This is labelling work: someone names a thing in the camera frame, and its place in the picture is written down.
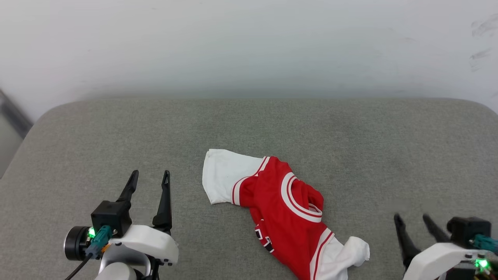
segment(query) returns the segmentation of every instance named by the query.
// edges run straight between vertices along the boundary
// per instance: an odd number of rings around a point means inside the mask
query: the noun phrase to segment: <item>printed number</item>
[[[270,253],[273,253],[274,249],[273,249],[273,246],[271,245],[271,240],[270,240],[270,237],[269,236],[265,236],[263,238],[263,234],[261,234],[261,229],[256,229],[256,236],[259,240],[263,240],[265,239],[266,240],[266,243],[263,243],[263,241],[261,241],[261,244],[263,244],[263,247],[268,250],[268,252]]]

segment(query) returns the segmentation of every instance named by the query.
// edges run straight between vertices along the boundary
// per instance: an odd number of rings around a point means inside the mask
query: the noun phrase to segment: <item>white sleeve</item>
[[[343,246],[334,237],[325,247],[316,280],[347,280],[348,267],[359,267],[369,258],[367,242],[351,236]]]
[[[234,193],[233,188],[240,187],[241,179],[257,174],[265,159],[225,149],[209,149],[204,159],[202,185],[211,204],[230,202],[240,205],[238,189]]]

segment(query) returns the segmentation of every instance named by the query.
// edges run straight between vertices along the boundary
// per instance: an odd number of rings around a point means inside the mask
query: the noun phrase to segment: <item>red fabric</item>
[[[240,205],[249,207],[261,244],[301,280],[310,280],[310,262],[318,247],[320,235],[327,226],[298,216],[282,197],[284,177],[292,172],[286,162],[270,157],[264,170],[245,178],[240,187]],[[310,185],[294,180],[291,186],[295,202],[305,208],[313,204],[323,210],[323,197]],[[321,217],[321,214],[310,214]]]

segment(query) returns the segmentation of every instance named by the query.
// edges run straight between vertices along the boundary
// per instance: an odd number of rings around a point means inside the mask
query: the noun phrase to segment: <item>gray fabric surface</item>
[[[210,205],[201,181],[209,148],[287,161],[325,198],[323,221],[341,242],[358,236],[371,260],[350,279],[402,278],[393,214],[421,248],[422,213],[498,222],[498,117],[460,100],[101,100],[64,105],[28,134],[0,181],[2,279],[63,279],[67,231],[90,225],[131,171],[131,217],[150,225],[171,171],[179,264],[161,279],[294,279],[260,245],[248,209]],[[75,279],[93,279],[90,261]]]

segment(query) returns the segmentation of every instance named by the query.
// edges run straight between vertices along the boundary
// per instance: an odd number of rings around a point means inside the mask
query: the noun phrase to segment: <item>jersey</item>
[[[248,207],[261,245],[301,280],[345,280],[347,267],[370,257],[363,240],[335,238],[322,222],[322,195],[277,157],[210,149],[203,186],[211,204]]]

